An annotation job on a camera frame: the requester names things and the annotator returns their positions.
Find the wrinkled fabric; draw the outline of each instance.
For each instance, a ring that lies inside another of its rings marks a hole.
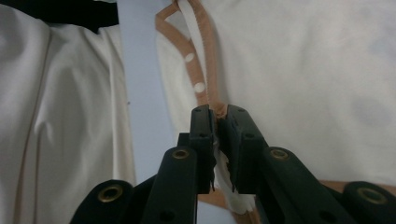
[[[219,94],[270,146],[318,178],[396,185],[393,1],[202,0],[218,42]],[[183,34],[180,16],[169,18]],[[196,106],[186,62],[157,36],[175,134]]]
[[[0,223],[69,223],[97,184],[134,184],[120,29],[0,18]]]

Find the black fabric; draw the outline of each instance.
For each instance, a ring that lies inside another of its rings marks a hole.
[[[100,27],[119,24],[116,3],[92,0],[0,0],[48,23],[75,24],[97,33]]]

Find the brass grommet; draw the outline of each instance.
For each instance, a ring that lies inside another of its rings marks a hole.
[[[98,194],[98,200],[102,203],[111,203],[122,195],[122,186],[115,184],[102,189]]]
[[[358,194],[369,203],[385,204],[388,202],[387,198],[375,189],[359,188]]]
[[[189,155],[190,153],[186,149],[179,149],[172,153],[173,158],[178,160],[186,159],[189,157]]]
[[[286,161],[289,158],[289,154],[282,149],[272,149],[270,154],[273,158],[278,161]]]

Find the white fabric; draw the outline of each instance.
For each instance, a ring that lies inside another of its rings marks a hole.
[[[394,1],[202,0],[218,42],[219,89],[270,146],[319,179],[396,185]],[[175,133],[196,105],[183,58],[157,39]]]
[[[0,223],[69,223],[134,167],[118,26],[50,28],[0,6]]]

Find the white button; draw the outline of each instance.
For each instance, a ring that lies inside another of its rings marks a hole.
[[[191,62],[192,61],[192,59],[194,59],[194,53],[189,53],[185,58],[184,58],[184,61],[186,62],[186,63],[189,63],[189,62]]]
[[[194,85],[194,90],[197,93],[201,93],[205,90],[205,83],[204,82],[198,82],[197,84]]]

